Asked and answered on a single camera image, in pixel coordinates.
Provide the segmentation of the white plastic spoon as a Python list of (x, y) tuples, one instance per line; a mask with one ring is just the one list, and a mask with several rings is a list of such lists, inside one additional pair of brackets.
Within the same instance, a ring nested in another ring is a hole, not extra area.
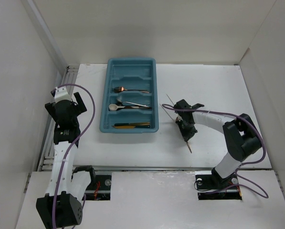
[(121, 109), (139, 109), (139, 106), (122, 106), (122, 105), (117, 105), (117, 104), (110, 104), (108, 106), (109, 111), (118, 111)]

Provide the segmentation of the copper fork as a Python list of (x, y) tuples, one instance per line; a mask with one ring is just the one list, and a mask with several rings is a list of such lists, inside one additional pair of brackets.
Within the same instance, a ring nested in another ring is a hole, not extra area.
[(121, 87), (121, 86), (113, 88), (113, 92), (114, 93), (121, 93), (121, 92), (124, 92), (124, 91), (142, 92), (142, 93), (146, 93), (146, 94), (149, 93), (149, 91), (146, 91), (146, 90), (143, 90), (143, 89), (126, 89), (126, 88)]

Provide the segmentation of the silver spoon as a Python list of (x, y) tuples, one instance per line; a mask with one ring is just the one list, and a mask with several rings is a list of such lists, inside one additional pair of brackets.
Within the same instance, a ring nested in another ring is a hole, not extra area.
[(137, 105), (137, 106), (143, 106), (143, 107), (148, 107), (147, 105), (144, 105), (144, 104), (133, 103), (133, 102), (125, 101), (125, 100), (123, 100), (122, 103), (131, 104), (131, 105)]

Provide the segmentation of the gold knife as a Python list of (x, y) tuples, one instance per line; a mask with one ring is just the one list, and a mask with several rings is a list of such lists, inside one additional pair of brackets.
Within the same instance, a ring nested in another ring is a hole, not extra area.
[(113, 128), (116, 128), (116, 129), (134, 129), (136, 128), (136, 126), (134, 125), (121, 125), (121, 126), (112, 126)]

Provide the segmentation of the dark green handled knife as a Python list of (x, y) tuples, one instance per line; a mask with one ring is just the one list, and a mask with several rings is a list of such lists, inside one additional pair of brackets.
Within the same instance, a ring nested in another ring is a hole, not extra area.
[(140, 122), (140, 123), (116, 123), (115, 126), (121, 125), (134, 125), (136, 128), (150, 128), (150, 122)]

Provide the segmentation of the small copper spoon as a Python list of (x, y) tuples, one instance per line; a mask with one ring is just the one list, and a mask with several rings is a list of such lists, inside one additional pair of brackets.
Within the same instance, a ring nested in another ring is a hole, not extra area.
[(143, 107), (143, 106), (125, 106), (124, 109), (142, 109), (142, 110), (150, 110), (152, 107)]

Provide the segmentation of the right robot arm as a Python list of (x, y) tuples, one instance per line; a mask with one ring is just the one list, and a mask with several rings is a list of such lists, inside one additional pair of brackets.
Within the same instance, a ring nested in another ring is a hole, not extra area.
[(189, 105), (184, 99), (178, 101), (173, 109), (178, 115), (175, 123), (185, 142), (198, 131), (195, 125), (203, 125), (224, 135), (227, 153), (210, 174), (197, 175), (197, 190), (211, 191), (224, 189), (238, 183), (236, 171), (250, 155), (256, 153), (262, 143), (254, 123), (247, 114), (233, 115), (222, 112), (202, 111), (202, 104)]

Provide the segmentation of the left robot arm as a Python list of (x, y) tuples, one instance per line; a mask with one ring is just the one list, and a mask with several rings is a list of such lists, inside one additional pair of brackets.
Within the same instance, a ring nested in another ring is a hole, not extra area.
[(81, 130), (78, 116), (87, 111), (79, 93), (72, 100), (65, 87), (53, 93), (54, 102), (45, 105), (55, 121), (53, 133), (54, 159), (49, 185), (44, 197), (36, 201), (36, 209), (47, 229), (74, 227), (83, 218), (86, 189), (96, 185), (92, 166), (73, 167)]

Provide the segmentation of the blue plastic cutlery tray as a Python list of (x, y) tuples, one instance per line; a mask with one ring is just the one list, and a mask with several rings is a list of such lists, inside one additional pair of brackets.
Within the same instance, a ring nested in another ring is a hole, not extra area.
[[(120, 86), (126, 89), (143, 89), (149, 91), (149, 94), (141, 92), (114, 93), (113, 88)], [(152, 109), (109, 111), (108, 106), (110, 104), (136, 106), (118, 102), (116, 98), (119, 96), (125, 101), (144, 104), (152, 107)], [(150, 122), (150, 128), (116, 129), (112, 127), (116, 123), (140, 122)], [(158, 131), (158, 90), (155, 59), (149, 57), (109, 59), (106, 69), (99, 128), (103, 133), (114, 134), (155, 133)]]

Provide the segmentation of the aluminium rail left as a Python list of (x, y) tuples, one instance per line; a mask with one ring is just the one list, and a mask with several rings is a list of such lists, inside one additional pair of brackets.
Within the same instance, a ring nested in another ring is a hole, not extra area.
[(79, 94), (72, 98), (74, 83), (79, 66), (69, 65), (63, 74), (58, 73), (53, 89), (49, 90), (50, 99), (44, 105), (47, 112), (42, 145), (37, 158), (35, 171), (46, 170), (45, 160), (49, 160), (49, 170), (54, 161), (54, 147), (64, 143), (72, 143), (79, 135), (78, 115), (86, 111), (81, 109), (82, 99)]

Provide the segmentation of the aluminium rail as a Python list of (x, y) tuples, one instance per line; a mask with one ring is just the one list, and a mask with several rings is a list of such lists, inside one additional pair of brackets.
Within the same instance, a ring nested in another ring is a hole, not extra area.
[(54, 161), (54, 147), (64, 143), (72, 143), (79, 135), (78, 115), (86, 111), (81, 109), (82, 99), (79, 94), (72, 98), (74, 83), (79, 66), (69, 65), (63, 74), (58, 73), (53, 89), (49, 90), (50, 99), (44, 105), (47, 112), (42, 145), (37, 158), (35, 171), (46, 170), (45, 160), (49, 160), (49, 170)]
[(118, 166), (94, 166), (97, 171), (189, 171), (212, 170), (212, 167), (118, 167)]

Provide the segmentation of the aluminium rail front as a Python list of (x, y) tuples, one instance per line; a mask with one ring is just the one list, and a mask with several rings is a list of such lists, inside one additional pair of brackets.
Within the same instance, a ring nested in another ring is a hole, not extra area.
[(189, 171), (212, 170), (212, 167), (118, 167), (118, 166), (94, 166), (97, 171)]

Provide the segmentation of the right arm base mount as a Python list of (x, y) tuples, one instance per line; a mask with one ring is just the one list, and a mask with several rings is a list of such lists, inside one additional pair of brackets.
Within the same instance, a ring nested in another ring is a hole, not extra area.
[(242, 200), (238, 184), (236, 175), (219, 181), (212, 174), (196, 174), (194, 187), (198, 200)]

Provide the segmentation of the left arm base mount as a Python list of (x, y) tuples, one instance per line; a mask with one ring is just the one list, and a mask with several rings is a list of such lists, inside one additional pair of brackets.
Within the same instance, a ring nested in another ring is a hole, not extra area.
[(92, 181), (86, 188), (86, 200), (107, 201), (111, 197), (112, 175), (96, 175), (95, 181)]

